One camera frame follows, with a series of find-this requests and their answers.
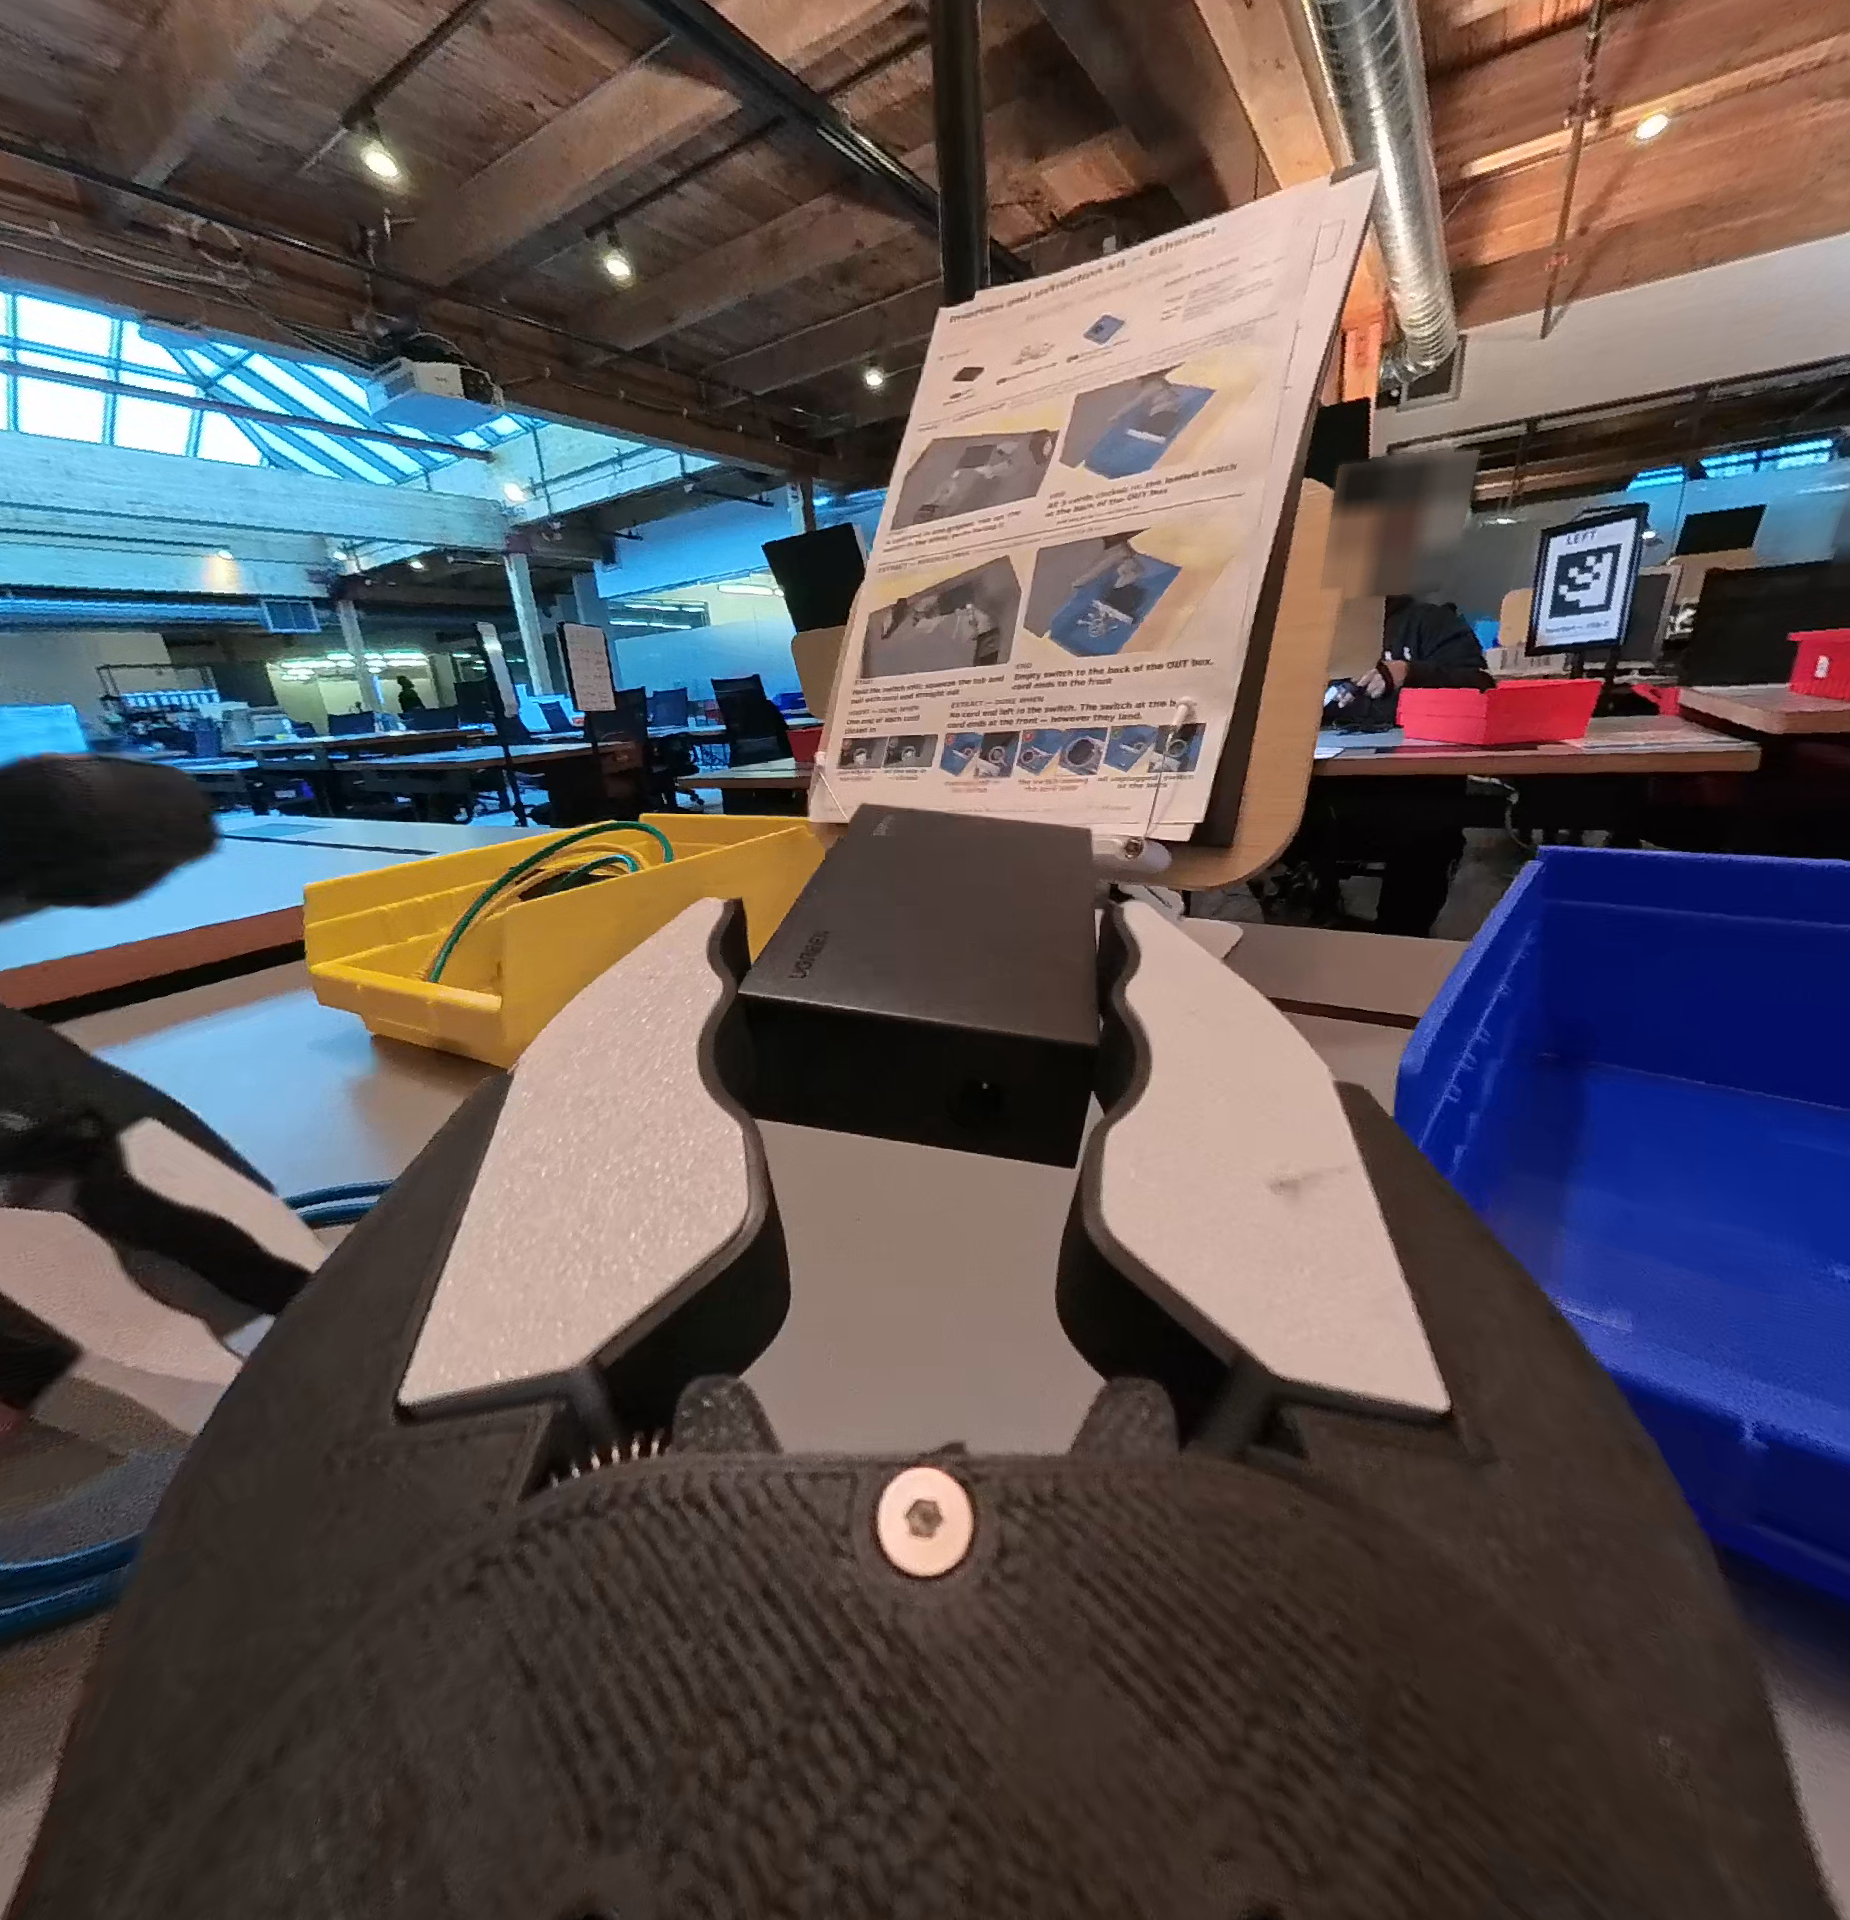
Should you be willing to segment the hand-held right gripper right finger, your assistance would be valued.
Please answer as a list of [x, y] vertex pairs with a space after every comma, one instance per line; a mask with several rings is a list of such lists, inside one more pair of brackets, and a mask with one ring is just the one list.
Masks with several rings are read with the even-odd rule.
[[1177, 1423], [1320, 1407], [1445, 1423], [1443, 1377], [1346, 1100], [1274, 1001], [1147, 903], [1100, 917], [1100, 1118], [1057, 1318]]

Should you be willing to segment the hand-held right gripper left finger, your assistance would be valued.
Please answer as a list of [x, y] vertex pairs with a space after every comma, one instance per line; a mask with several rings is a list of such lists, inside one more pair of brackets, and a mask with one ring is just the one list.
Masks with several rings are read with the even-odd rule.
[[580, 990], [510, 1070], [397, 1407], [676, 1419], [782, 1327], [787, 1241], [744, 1093], [749, 924], [704, 897]]

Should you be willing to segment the black network switch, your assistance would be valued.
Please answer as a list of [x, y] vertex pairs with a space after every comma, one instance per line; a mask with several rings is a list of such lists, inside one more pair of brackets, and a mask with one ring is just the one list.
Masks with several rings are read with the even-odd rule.
[[739, 988], [750, 1113], [1071, 1165], [1097, 882], [1086, 827], [863, 805]]

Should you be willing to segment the yellow plastic bin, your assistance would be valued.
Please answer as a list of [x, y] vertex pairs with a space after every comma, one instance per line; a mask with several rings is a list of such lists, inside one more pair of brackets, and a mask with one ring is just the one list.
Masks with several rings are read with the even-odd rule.
[[320, 1004], [385, 1041], [513, 1066], [593, 976], [699, 899], [740, 899], [758, 953], [815, 874], [796, 817], [656, 811], [305, 888]]

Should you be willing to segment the wooden sheet stand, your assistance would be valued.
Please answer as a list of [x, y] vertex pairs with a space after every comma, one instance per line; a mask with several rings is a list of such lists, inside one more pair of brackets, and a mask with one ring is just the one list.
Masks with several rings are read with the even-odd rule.
[[821, 721], [814, 827], [872, 807], [1077, 827], [1114, 873], [1214, 888], [1285, 851], [1351, 601], [1325, 582], [1332, 493], [1287, 490], [1260, 569], [1214, 506], [912, 585], [794, 636]]

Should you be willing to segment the blue plastic bin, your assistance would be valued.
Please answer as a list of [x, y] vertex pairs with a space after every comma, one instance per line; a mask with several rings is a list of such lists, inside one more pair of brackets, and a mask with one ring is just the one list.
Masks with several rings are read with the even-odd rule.
[[1712, 1545], [1850, 1604], [1850, 862], [1538, 851], [1393, 1117]]

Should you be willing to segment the black office chair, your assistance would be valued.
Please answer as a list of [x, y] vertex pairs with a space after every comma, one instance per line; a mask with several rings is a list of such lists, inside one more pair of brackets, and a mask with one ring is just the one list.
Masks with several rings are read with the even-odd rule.
[[727, 740], [727, 768], [740, 771], [790, 760], [794, 743], [782, 708], [766, 694], [758, 673], [710, 677]]

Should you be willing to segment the white ceiling projector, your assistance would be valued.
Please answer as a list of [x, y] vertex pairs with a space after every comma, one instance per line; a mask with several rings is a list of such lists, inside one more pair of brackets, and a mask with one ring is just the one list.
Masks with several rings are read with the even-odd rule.
[[365, 387], [370, 419], [385, 429], [402, 426], [447, 437], [479, 429], [505, 412], [499, 386], [454, 357], [391, 357], [370, 371]]

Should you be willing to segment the printed tag sign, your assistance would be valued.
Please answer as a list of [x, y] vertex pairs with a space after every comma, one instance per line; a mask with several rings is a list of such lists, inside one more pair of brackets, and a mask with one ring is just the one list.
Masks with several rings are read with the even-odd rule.
[[1537, 542], [1526, 649], [1617, 656], [1635, 596], [1648, 506], [1623, 499], [1550, 525]]

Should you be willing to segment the printed instruction sheet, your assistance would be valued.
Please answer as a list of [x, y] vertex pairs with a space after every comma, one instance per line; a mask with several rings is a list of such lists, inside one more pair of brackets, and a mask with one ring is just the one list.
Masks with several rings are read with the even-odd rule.
[[1359, 167], [938, 316], [814, 822], [893, 804], [1215, 827], [1372, 204]]

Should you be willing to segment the black pole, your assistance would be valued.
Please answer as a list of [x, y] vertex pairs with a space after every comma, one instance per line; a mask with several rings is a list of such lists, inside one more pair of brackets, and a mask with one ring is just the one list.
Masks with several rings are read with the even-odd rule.
[[930, 3], [942, 305], [989, 283], [981, 5]]

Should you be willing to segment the silver ventilation duct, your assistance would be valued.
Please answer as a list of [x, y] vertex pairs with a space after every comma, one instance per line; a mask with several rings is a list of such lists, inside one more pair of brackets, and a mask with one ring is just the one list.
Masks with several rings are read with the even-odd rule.
[[1398, 320], [1380, 386], [1404, 394], [1463, 348], [1417, 5], [1306, 3], [1302, 13], [1351, 158], [1376, 171], [1376, 240]]

